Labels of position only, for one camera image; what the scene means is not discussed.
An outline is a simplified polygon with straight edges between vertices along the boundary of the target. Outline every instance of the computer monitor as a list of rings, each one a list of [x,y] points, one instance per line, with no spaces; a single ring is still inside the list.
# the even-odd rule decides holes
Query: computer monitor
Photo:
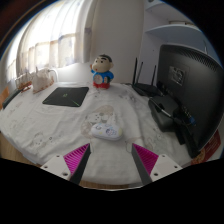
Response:
[[[178,103],[182,114],[195,120],[195,126],[182,125],[180,129],[194,157],[213,136],[223,116],[222,67],[211,57],[195,49],[162,45],[157,87]]]

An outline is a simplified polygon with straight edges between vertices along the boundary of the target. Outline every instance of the curtain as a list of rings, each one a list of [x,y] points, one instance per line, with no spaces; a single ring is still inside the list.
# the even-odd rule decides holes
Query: curtain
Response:
[[[26,30],[27,26],[29,25],[30,21],[28,21],[17,33],[17,35],[13,38],[13,40],[10,43],[9,51],[7,52],[7,58],[6,58],[6,75],[5,75],[5,81],[8,83],[10,80],[15,79],[17,77],[16,75],[16,57],[17,57],[17,49],[20,42],[20,39]]]
[[[97,0],[60,0],[30,22],[17,51],[16,73],[62,68],[90,60],[92,20]]]

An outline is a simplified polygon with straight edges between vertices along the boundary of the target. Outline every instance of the wrinkled sheet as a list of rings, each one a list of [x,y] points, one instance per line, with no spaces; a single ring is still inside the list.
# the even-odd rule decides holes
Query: wrinkled sheet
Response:
[[[81,107],[42,104],[57,87],[83,86],[89,91]],[[123,137],[118,141],[93,137],[90,129],[100,122],[117,124]],[[82,180],[99,184],[141,182],[131,154],[132,143],[166,154],[180,166],[191,161],[186,146],[178,143],[174,133],[159,130],[147,97],[119,83],[111,83],[107,90],[95,89],[92,83],[54,83],[36,94],[31,87],[1,111],[0,130],[26,158],[40,165],[56,154],[65,155],[90,143]]]

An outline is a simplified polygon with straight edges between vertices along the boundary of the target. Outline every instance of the figurine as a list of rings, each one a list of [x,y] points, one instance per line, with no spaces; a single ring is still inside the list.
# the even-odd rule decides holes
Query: figurine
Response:
[[[100,89],[108,89],[110,82],[114,78],[114,75],[109,70],[113,67],[111,57],[108,55],[99,55],[94,61],[93,65],[90,65],[93,75],[93,86]]]

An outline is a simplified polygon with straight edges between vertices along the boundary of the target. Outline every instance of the game controller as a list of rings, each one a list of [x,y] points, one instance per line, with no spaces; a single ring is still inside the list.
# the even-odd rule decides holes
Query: game controller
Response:
[[[98,123],[92,126],[91,133],[96,138],[117,141],[122,137],[123,131],[117,125]]]

